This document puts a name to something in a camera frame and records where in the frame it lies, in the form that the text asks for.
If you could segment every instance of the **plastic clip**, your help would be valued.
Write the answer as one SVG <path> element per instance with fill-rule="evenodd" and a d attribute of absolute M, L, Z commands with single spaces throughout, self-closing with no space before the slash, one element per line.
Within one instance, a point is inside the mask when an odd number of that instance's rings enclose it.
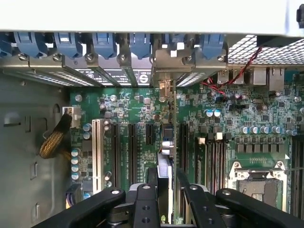
<path fill-rule="evenodd" d="M 93 33 L 93 45 L 95 52 L 105 59 L 117 56 L 115 34 Z"/>
<path fill-rule="evenodd" d="M 11 57 L 13 48 L 5 32 L 0 32 L 0 58 Z"/>
<path fill-rule="evenodd" d="M 80 43 L 80 34 L 74 32 L 55 32 L 55 43 L 58 51 L 71 58 L 82 57 L 83 47 Z"/>
<path fill-rule="evenodd" d="M 48 56 L 48 47 L 44 35 L 40 32 L 14 32 L 14 37 L 21 53 L 33 58 Z"/>
<path fill-rule="evenodd" d="M 205 34 L 200 36 L 200 45 L 203 57 L 211 59 L 222 54 L 224 44 L 224 35 L 221 34 Z"/>
<path fill-rule="evenodd" d="M 130 50 L 138 59 L 150 57 L 151 44 L 149 33 L 130 33 Z"/>

